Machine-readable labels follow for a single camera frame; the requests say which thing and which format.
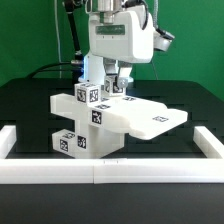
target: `white border frame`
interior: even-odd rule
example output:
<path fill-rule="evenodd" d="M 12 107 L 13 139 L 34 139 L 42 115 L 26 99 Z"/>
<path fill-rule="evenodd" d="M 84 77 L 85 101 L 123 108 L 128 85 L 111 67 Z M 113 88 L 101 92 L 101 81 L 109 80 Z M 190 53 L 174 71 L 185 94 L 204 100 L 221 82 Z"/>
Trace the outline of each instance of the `white border frame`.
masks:
<path fill-rule="evenodd" d="M 224 183 L 224 146 L 205 127 L 194 141 L 207 159 L 5 159 L 16 127 L 0 131 L 0 184 Z"/>

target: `green backdrop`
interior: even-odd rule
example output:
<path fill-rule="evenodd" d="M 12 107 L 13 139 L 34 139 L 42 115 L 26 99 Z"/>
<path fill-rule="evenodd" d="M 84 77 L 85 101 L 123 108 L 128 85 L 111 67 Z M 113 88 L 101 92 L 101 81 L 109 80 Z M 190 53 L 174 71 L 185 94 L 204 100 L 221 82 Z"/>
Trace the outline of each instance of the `green backdrop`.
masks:
<path fill-rule="evenodd" d="M 64 8 L 58 0 L 62 59 L 73 57 Z M 224 100 L 224 1 L 160 0 L 158 23 L 176 36 L 167 53 L 156 52 L 160 80 L 190 80 Z M 148 0 L 150 10 L 153 0 Z M 81 47 L 88 52 L 84 8 L 75 12 Z M 53 0 L 1 0 L 0 85 L 25 77 L 34 69 L 58 61 Z M 135 65 L 135 79 L 155 79 L 151 64 Z"/>

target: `white foam rail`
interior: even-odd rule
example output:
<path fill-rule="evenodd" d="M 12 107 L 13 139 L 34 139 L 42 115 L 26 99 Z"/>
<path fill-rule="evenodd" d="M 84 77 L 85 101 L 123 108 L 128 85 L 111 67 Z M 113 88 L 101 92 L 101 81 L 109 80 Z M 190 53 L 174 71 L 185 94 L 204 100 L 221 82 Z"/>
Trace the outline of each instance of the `white foam rail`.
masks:
<path fill-rule="evenodd" d="M 224 183 L 224 146 L 205 127 L 194 134 L 204 159 L 4 159 L 15 140 L 15 127 L 0 131 L 1 184 Z"/>

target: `black table surface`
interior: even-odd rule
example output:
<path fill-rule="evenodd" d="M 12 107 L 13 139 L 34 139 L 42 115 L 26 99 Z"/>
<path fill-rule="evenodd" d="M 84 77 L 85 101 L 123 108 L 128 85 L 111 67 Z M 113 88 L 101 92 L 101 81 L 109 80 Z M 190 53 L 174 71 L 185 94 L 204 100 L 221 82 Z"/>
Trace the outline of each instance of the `black table surface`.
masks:
<path fill-rule="evenodd" d="M 0 128 L 16 124 L 8 158 L 69 158 L 52 150 L 51 134 L 73 128 L 50 113 L 49 96 L 73 94 L 70 80 L 15 79 L 0 88 Z M 188 121 L 150 141 L 126 136 L 106 158 L 203 158 L 192 141 L 206 126 L 224 142 L 224 102 L 187 81 L 136 81 L 128 95 L 188 112 Z M 223 223 L 223 184 L 0 185 L 0 223 Z"/>

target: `stacked blocks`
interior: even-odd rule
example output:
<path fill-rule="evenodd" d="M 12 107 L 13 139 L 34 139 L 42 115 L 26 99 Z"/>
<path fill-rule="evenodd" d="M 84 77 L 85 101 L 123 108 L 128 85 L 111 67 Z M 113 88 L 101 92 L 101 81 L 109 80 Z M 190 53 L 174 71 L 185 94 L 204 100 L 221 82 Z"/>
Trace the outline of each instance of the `stacked blocks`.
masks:
<path fill-rule="evenodd" d="M 109 96 L 123 96 L 126 93 L 126 88 L 119 88 L 117 86 L 117 76 L 105 76 L 104 79 L 104 91 Z"/>
<path fill-rule="evenodd" d="M 51 97 L 51 111 L 75 120 L 75 133 L 62 130 L 52 135 L 53 148 L 76 159 L 100 158 L 124 146 L 124 134 L 103 128 L 104 111 L 109 99 L 101 98 L 101 86 L 91 83 L 75 85 L 75 96 Z"/>

